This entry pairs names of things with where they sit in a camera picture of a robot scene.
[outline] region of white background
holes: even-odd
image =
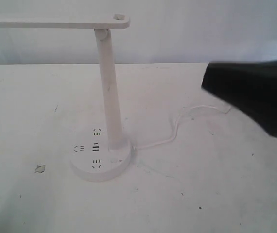
[[[277,0],[0,0],[0,13],[126,13],[116,63],[277,59]],[[92,30],[0,29],[0,64],[96,62]]]

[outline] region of small debris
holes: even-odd
[[[46,168],[46,165],[42,165],[42,166],[37,165],[37,168],[36,168],[36,170],[35,170],[35,173],[42,173],[42,172],[45,171],[45,168]]]

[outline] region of white table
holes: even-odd
[[[168,137],[182,107],[222,105],[201,90],[205,68],[116,65],[135,144]],[[0,65],[1,233],[277,233],[277,139],[236,109],[193,112],[113,180],[78,178],[69,151],[103,111],[99,81],[98,65]]]

